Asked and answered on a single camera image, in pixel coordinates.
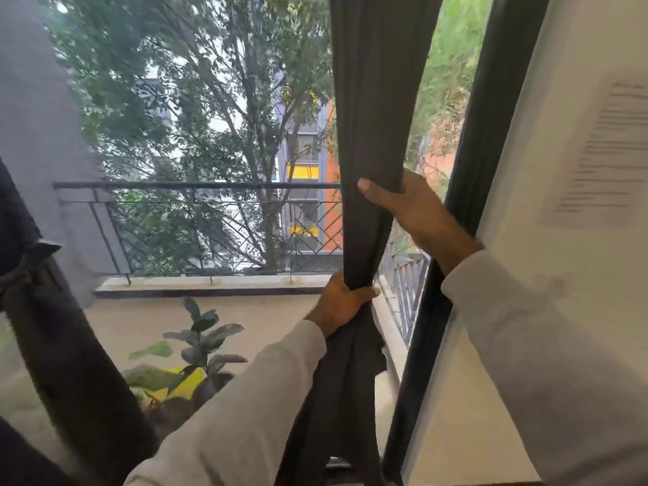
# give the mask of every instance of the potted plant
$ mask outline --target potted plant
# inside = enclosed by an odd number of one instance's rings
[[[247,362],[238,354],[217,352],[225,339],[241,332],[243,326],[225,324],[212,329],[219,322],[215,308],[201,313],[198,303],[191,297],[183,297],[182,303],[189,312],[191,327],[179,332],[165,332],[163,340],[131,353],[128,359],[142,358],[147,354],[168,358],[173,349],[166,340],[179,340],[188,344],[180,352],[187,365],[162,369],[142,363],[123,372],[126,383],[140,400],[160,440],[177,430],[234,378],[232,373],[223,370],[225,365]]]

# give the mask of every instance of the white sleeve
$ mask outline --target white sleeve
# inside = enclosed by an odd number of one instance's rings
[[[326,353],[301,321],[171,433],[126,479],[131,486],[271,486],[288,434]]]
[[[551,486],[648,484],[648,386],[490,255],[443,282],[538,474]]]

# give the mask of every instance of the yellow object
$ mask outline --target yellow object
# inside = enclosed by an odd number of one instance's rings
[[[308,227],[308,228],[304,228],[301,225],[293,225],[292,227],[290,227],[290,234],[291,235],[305,235],[308,232],[310,232],[310,234],[313,237],[316,237],[316,236],[318,236],[318,233],[320,232],[320,229],[317,228],[314,225],[311,226],[311,227]]]
[[[320,167],[317,165],[295,164],[293,167],[293,179],[320,179]],[[290,177],[290,165],[286,166],[286,177]]]
[[[173,373],[180,373],[184,367],[166,368],[165,370]],[[198,384],[205,379],[205,372],[202,368],[197,368],[194,372],[182,381],[182,384],[173,389],[170,395],[166,395],[168,389],[160,389],[159,391],[146,391],[151,397],[156,400],[163,401],[167,397],[183,397],[191,399],[191,394],[194,393]]]

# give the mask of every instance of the hand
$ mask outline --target hand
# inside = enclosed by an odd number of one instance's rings
[[[417,173],[403,172],[400,194],[363,178],[358,188],[369,201],[390,211],[416,245],[439,262],[445,275],[481,249]]]
[[[380,294],[375,286],[366,286],[351,291],[344,284],[342,271],[338,271],[328,281],[318,304],[306,316],[306,320],[317,324],[325,338],[339,327],[347,324],[358,313],[360,307]]]

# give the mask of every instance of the paper sign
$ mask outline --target paper sign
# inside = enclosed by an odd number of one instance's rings
[[[615,78],[605,85],[564,163],[544,225],[627,225],[648,183],[648,79]]]

